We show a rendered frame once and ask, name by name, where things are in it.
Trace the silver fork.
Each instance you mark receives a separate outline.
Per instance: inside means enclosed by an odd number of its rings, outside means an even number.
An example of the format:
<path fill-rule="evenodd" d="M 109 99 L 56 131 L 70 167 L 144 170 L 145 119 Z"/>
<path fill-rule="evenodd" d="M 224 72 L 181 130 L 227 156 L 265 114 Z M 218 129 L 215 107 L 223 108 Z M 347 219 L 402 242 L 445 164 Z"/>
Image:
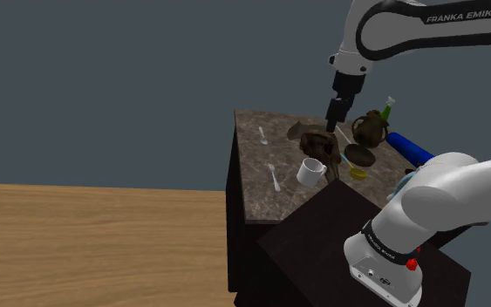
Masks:
<path fill-rule="evenodd" d="M 271 172 L 271 176 L 272 176 L 272 180 L 273 180 L 273 184 L 274 184 L 274 189 L 275 191 L 277 192 L 280 192 L 281 191 L 281 188 L 280 188 L 280 185 L 279 185 L 279 182 L 276 178 L 276 174 L 275 174 L 275 166 L 273 164 L 268 164 L 268 168 Z"/>

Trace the white mug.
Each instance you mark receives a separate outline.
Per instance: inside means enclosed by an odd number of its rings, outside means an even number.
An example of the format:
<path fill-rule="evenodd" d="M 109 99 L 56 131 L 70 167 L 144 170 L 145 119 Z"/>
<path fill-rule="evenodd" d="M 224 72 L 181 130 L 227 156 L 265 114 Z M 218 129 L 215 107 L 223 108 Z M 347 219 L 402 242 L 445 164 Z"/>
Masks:
<path fill-rule="evenodd" d="M 306 187 L 314 187 L 325 174 L 327 166 L 314 158 L 305 158 L 297 172 L 297 180 Z"/>

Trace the blue cylinder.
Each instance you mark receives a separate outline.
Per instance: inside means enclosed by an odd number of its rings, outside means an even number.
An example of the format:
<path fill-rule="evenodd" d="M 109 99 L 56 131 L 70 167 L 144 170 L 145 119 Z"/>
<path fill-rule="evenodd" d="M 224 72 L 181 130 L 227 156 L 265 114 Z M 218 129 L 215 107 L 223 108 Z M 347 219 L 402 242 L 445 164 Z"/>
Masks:
<path fill-rule="evenodd" d="M 389 133 L 385 141 L 415 167 L 424 165 L 434 157 L 433 154 L 427 152 L 399 133 Z"/>

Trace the dark brown bowl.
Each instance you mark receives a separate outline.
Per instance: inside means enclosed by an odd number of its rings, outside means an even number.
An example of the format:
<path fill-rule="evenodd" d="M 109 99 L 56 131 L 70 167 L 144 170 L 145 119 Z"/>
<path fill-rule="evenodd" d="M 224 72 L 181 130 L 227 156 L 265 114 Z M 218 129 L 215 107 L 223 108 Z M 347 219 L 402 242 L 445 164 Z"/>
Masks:
<path fill-rule="evenodd" d="M 369 149 L 358 144 L 348 144 L 344 148 L 344 156 L 349 162 L 360 167 L 370 167 L 377 160 Z"/>

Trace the dark cabinet with marble top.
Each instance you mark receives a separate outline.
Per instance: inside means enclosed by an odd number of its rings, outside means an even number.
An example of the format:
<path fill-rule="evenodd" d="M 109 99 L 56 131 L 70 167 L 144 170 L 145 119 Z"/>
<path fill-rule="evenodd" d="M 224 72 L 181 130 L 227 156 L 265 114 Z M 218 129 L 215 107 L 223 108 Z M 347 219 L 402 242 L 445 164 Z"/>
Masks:
<path fill-rule="evenodd" d="M 249 264 L 246 250 L 270 228 L 307 202 L 328 185 L 325 177 L 313 188 L 301 186 L 296 179 L 299 166 L 307 156 L 299 149 L 299 138 L 289 140 L 288 130 L 298 121 L 303 126 L 324 130 L 321 117 L 235 109 L 235 131 L 226 183 L 228 291 L 238 292 Z M 258 127 L 263 128 L 269 144 L 263 145 Z M 346 162 L 339 166 L 340 179 L 382 208 L 392 189 L 405 175 L 406 168 L 416 168 L 391 145 L 382 142 L 371 149 L 376 162 L 365 170 L 368 176 L 355 181 L 349 176 Z M 276 168 L 281 192 L 276 192 L 268 164 Z"/>

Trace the light blue object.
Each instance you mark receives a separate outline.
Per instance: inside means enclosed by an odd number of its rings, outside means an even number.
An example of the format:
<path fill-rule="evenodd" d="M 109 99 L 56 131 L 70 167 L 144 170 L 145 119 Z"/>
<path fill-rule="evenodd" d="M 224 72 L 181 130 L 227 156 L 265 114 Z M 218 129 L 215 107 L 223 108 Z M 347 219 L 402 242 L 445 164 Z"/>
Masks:
<path fill-rule="evenodd" d="M 393 191 L 386 197 L 386 199 L 390 201 L 418 171 L 419 168 L 416 168 L 414 170 L 412 170 L 411 168 L 406 169 L 406 175 L 397 183 Z"/>

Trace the dark robot stand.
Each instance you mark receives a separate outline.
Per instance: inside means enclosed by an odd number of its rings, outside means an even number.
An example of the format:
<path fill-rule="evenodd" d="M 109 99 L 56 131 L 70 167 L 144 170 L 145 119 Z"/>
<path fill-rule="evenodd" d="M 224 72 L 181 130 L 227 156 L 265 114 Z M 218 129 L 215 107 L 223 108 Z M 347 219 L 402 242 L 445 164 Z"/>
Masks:
<path fill-rule="evenodd" d="M 247 307 L 390 307 L 356 281 L 344 258 L 344 241 L 379 209 L 341 181 L 334 181 L 259 240 L 274 275 Z M 465 307 L 470 272 L 440 251 L 466 231 L 439 232 L 424 243 L 419 265 L 423 297 L 418 307 Z"/>

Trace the flat brown piece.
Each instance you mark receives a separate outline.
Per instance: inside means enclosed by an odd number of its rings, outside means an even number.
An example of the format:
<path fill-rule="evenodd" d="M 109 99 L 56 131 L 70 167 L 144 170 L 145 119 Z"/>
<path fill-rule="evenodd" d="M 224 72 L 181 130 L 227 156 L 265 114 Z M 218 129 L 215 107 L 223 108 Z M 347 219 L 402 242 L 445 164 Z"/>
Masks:
<path fill-rule="evenodd" d="M 291 126 L 287 132 L 288 140 L 300 140 L 304 133 L 315 132 L 323 127 L 319 125 L 305 125 L 301 121 Z"/>

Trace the green spray bottle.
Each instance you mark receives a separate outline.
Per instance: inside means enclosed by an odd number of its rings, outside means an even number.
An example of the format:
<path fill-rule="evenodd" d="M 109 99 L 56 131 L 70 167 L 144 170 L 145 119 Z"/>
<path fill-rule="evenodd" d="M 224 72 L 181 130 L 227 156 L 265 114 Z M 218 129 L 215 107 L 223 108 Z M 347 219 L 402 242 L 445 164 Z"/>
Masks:
<path fill-rule="evenodd" d="M 384 120 L 388 120 L 390 112 L 392 110 L 392 106 L 395 104 L 395 99 L 392 97 L 388 97 L 385 102 L 385 109 L 380 113 L 380 116 Z"/>

